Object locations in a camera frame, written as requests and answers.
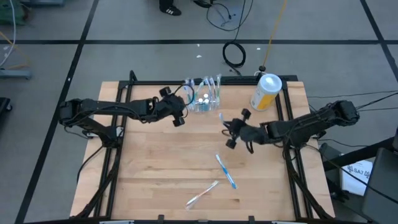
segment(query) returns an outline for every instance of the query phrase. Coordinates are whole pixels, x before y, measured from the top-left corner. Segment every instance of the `wooden tabletop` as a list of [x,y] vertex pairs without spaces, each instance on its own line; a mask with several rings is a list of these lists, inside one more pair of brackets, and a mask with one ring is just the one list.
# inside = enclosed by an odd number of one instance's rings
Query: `wooden tabletop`
[[[99,100],[114,101],[117,86],[118,82],[104,82]],[[303,83],[288,82],[288,86],[294,117],[309,113]],[[131,98],[158,96],[162,87],[133,86]],[[254,89],[255,86],[222,86],[220,110],[190,113],[185,124],[178,128],[173,126],[172,117],[151,124],[128,119],[112,219],[153,220],[163,214],[167,220],[247,220],[250,215],[256,220],[295,220],[281,149],[255,144],[254,154],[250,154],[246,146],[238,142],[232,150],[225,146],[227,137],[221,134],[224,127],[218,118],[220,112],[225,120],[231,120],[240,118],[241,110],[247,108],[252,113],[248,123],[256,126],[278,120],[275,103],[263,112],[251,108],[249,101]],[[95,120],[106,126],[111,124],[111,116],[97,115]],[[316,141],[309,144],[317,147]],[[100,145],[98,138],[89,140],[84,159]],[[82,170],[71,215],[80,212],[97,190],[104,152]],[[307,147],[301,153],[308,189],[334,216],[319,152]],[[238,189],[231,187],[215,154],[220,155]],[[214,180],[220,183],[191,210],[185,210],[185,204]],[[299,188],[297,193],[304,217]],[[104,194],[102,215],[107,200],[108,192]]]

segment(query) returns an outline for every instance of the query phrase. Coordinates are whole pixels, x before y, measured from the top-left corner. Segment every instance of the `person's foot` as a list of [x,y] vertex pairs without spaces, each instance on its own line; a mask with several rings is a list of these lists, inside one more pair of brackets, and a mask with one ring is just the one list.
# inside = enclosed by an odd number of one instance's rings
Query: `person's foot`
[[162,9],[162,8],[160,8],[160,11],[161,11],[161,12],[164,12],[164,13],[167,13],[167,14],[169,14],[169,15],[172,15],[172,16],[179,16],[179,15],[181,15],[181,11],[180,11],[179,9],[177,9],[175,6],[170,6],[170,7],[168,7],[167,9]]

